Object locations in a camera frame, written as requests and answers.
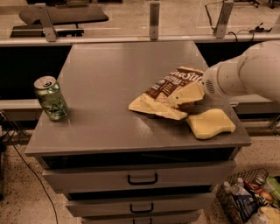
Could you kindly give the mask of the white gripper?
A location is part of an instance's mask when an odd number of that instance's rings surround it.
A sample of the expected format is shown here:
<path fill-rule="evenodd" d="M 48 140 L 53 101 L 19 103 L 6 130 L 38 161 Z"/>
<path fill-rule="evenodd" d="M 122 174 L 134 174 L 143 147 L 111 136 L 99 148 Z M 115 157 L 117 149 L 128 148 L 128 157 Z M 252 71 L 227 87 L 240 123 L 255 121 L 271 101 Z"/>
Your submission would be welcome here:
<path fill-rule="evenodd" d="M 215 100 L 243 95 L 244 86 L 239 78 L 238 61 L 239 57 L 235 57 L 209 67 L 203 73 L 202 86 L 192 82 L 174 91 L 168 97 L 170 104 L 196 102 L 202 100 L 205 93 Z"/>

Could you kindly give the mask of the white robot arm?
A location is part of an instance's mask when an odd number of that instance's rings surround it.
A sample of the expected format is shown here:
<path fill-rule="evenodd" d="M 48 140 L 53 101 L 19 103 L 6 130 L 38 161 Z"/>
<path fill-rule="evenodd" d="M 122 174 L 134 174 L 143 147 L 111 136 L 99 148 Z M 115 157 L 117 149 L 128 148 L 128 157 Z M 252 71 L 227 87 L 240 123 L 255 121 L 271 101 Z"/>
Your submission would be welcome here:
<path fill-rule="evenodd" d="M 280 41 L 266 41 L 248 48 L 242 55 L 209 67 L 199 84 L 188 84 L 173 92 L 169 102 L 196 102 L 208 95 L 215 100 L 259 95 L 280 102 Z"/>

